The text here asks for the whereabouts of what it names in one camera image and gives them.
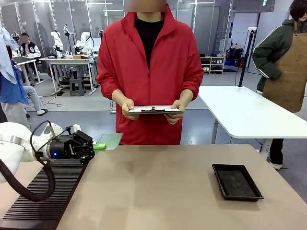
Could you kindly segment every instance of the cardboard box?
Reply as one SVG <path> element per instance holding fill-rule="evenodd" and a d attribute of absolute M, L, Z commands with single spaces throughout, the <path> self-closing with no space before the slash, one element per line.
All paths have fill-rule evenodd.
<path fill-rule="evenodd" d="M 72 59 L 89 59 L 90 58 L 90 54 L 74 54 L 72 55 Z"/>

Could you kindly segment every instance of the man's right hand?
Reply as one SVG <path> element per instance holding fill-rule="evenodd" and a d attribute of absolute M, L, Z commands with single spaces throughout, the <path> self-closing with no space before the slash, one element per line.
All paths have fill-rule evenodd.
<path fill-rule="evenodd" d="M 139 114 L 134 114 L 134 115 L 127 114 L 127 112 L 129 112 L 129 110 L 133 108 L 134 108 L 134 102 L 133 100 L 129 98 L 124 100 L 124 102 L 121 105 L 121 111 L 123 112 L 123 115 L 125 116 L 125 118 L 135 121 L 140 117 Z"/>

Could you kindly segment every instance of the blue jacket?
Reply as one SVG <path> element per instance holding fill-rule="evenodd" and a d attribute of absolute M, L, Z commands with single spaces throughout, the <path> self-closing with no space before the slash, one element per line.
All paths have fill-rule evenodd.
<path fill-rule="evenodd" d="M 22 86 L 21 74 L 19 70 L 11 63 L 15 78 L 17 80 L 16 84 L 11 83 L 0 73 L 0 101 L 2 103 L 15 104 L 21 102 L 23 104 L 29 104 L 27 94 Z"/>

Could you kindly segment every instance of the step stool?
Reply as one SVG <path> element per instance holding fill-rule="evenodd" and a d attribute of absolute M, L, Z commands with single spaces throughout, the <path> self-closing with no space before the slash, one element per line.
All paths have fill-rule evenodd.
<path fill-rule="evenodd" d="M 84 96 L 85 87 L 81 78 L 78 79 L 70 78 L 69 87 L 70 87 L 71 96 Z"/>

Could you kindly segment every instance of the hand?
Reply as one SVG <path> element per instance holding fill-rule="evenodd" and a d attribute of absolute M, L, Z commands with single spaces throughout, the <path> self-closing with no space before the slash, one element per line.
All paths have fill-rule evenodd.
<path fill-rule="evenodd" d="M 182 119 L 184 112 L 186 110 L 186 106 L 180 101 L 176 100 L 172 106 L 172 109 L 179 109 L 181 111 L 180 114 L 164 114 L 164 116 L 167 118 L 167 121 L 171 124 L 174 125 L 176 124 L 180 119 Z"/>
<path fill-rule="evenodd" d="M 140 116 L 139 114 L 135 114 L 135 115 L 127 114 L 127 112 L 129 112 L 129 110 L 133 108 L 134 108 L 134 102 L 131 99 L 124 100 L 124 102 L 121 105 L 121 111 L 123 115 L 125 116 L 125 118 L 135 121 L 139 118 Z"/>

